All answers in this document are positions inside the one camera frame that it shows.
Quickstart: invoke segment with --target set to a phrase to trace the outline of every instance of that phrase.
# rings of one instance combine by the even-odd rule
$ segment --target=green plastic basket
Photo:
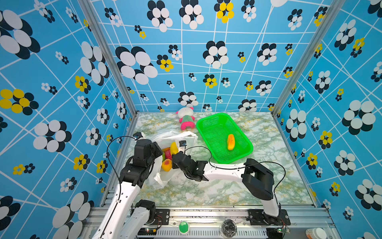
[[[217,113],[198,120],[196,128],[202,135],[212,156],[220,164],[228,164],[253,152],[253,145],[233,119],[226,113]],[[235,137],[235,148],[228,150],[228,135]]]

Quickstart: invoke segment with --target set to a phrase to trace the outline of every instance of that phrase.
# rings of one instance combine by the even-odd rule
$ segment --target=green marble surface
[[[212,115],[212,112],[194,113],[197,120]],[[286,178],[276,189],[277,199],[281,204],[312,204],[312,200],[297,172],[287,147],[277,130],[269,112],[228,112],[253,144],[253,153],[234,163],[243,163],[247,158],[257,161],[274,161],[286,169]],[[167,130],[182,132],[179,118],[175,113],[140,113],[135,132],[144,132],[147,139]],[[206,146],[197,128],[187,128],[198,136],[196,145]],[[126,160],[133,154],[135,144],[131,144]],[[193,148],[191,156],[194,160],[208,160],[209,152],[204,148]],[[277,164],[264,163],[265,167],[274,173],[275,183],[284,175],[283,169]],[[208,205],[261,205],[248,189],[236,182],[213,180],[196,182],[187,179],[183,173],[171,178],[162,189],[143,185],[135,199],[154,201],[157,206],[208,206]]]

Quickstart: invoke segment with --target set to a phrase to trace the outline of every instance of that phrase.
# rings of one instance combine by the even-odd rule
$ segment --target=plastic bag
[[[179,133],[174,130],[167,131],[165,133],[160,133],[150,139],[152,142],[157,142],[161,149],[168,148],[173,142],[179,147],[179,141],[186,141],[186,149],[193,147],[197,141],[197,135],[191,131],[184,131]],[[187,154],[190,154],[192,149],[187,150]],[[154,189],[164,188],[168,181],[176,175],[178,175],[182,170],[171,169],[166,172],[162,169],[162,157],[155,159],[154,167],[150,176],[147,179],[148,185],[152,185]]]

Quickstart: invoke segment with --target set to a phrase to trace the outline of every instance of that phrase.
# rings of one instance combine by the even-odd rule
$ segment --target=blue patterned wall
[[[77,238],[100,203],[131,116],[91,29],[77,1],[0,3],[2,239]]]
[[[345,2],[277,114],[342,238],[382,236],[381,4]]]
[[[137,110],[268,111],[331,0],[92,4]]]

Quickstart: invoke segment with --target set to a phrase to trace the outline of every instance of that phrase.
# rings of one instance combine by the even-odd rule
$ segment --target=plush toy
[[[195,128],[195,117],[192,116],[194,114],[193,107],[183,107],[176,113],[178,114],[179,122],[182,123],[180,126],[181,130],[185,130],[186,127]]]

